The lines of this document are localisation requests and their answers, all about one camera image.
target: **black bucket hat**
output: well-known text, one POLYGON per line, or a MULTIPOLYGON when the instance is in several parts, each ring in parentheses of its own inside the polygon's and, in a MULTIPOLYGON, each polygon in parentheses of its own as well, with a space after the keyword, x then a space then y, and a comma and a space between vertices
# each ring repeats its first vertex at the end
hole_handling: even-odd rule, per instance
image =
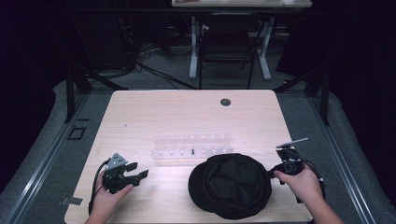
POLYGON ((213 156, 196 166, 189 178, 192 201, 226 219, 258 214, 271 195, 264 166, 239 153, 213 156))

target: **human hand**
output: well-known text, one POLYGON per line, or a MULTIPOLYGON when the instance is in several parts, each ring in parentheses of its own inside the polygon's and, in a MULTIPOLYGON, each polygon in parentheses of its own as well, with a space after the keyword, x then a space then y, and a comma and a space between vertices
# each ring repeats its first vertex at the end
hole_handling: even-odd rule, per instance
POLYGON ((323 199, 318 177, 308 166, 305 165, 297 175, 286 175, 280 171, 274 171, 274 174, 279 180, 288 184, 294 195, 303 203, 323 199))
POLYGON ((133 185, 128 185, 115 194, 108 192, 102 185, 103 175, 102 171, 96 181, 95 190, 97 191, 93 200, 93 207, 90 217, 86 223, 106 223, 116 210, 119 202, 132 190, 133 185))

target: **chair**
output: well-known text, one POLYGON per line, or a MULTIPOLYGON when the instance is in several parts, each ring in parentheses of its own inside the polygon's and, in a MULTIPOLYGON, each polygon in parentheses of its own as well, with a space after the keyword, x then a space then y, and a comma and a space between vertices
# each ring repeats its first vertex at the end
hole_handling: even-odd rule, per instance
POLYGON ((247 89, 250 89, 258 40, 264 27, 261 18, 252 13, 213 13, 205 16, 201 24, 199 89, 202 89, 204 63, 241 63, 241 69, 250 63, 247 81, 247 89))

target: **desk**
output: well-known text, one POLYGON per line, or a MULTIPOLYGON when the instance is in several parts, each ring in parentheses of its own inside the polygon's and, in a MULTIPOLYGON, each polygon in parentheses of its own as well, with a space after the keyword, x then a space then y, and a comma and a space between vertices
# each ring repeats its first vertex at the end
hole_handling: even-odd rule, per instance
MULTIPOLYGON (((240 0, 198 0, 198 1, 189 1, 189 2, 178 2, 177 0, 172 0, 173 7, 288 7, 288 8, 302 8, 302 7, 311 7, 312 2, 310 0, 248 0, 248 1, 240 1, 240 0)), ((263 42, 262 48, 259 49, 259 60, 260 66, 262 68, 262 75, 265 80, 271 80, 270 70, 268 68, 268 63, 265 59, 265 52, 268 49, 268 43, 271 37, 271 33, 274 27, 274 19, 270 19, 265 23, 264 29, 262 31, 263 34, 263 42)), ((197 34, 197 26, 195 22, 195 18, 192 17, 191 22, 191 44, 192 44, 192 53, 191 53, 191 66, 190 66, 190 78, 196 78, 196 70, 197 70, 197 47, 196 47, 196 34, 197 34)))
POLYGON ((93 142, 66 223, 83 223, 88 217, 92 182, 100 164, 119 153, 138 162, 136 175, 148 177, 121 202, 109 220, 116 223, 216 223, 308 221, 312 217, 296 202, 289 187, 272 180, 273 193, 254 217, 231 221, 207 213, 191 200, 187 183, 192 169, 205 159, 154 160, 155 135, 229 133, 234 153, 248 155, 271 169, 280 164, 276 146, 290 135, 273 91, 116 91, 108 104, 93 142), (224 106, 220 100, 231 104, 224 106))

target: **table surface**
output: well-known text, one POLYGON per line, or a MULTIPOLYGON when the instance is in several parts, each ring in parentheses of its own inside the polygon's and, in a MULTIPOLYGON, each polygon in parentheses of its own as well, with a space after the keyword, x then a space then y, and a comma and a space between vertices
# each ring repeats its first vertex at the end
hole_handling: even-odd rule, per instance
POLYGON ((311 7, 310 0, 172 0, 173 7, 311 7))
POLYGON ((206 159, 154 160, 155 136, 227 133, 234 153, 248 155, 266 169, 281 163, 276 146, 290 135, 273 91, 116 91, 93 142, 70 204, 66 223, 88 218, 92 182, 103 161, 119 153, 148 177, 120 203, 109 222, 114 223, 216 223, 308 221, 312 217, 286 185, 271 181, 273 192, 260 213, 236 221, 198 208, 187 189, 192 169, 206 159), (220 103, 229 99, 228 106, 220 103))

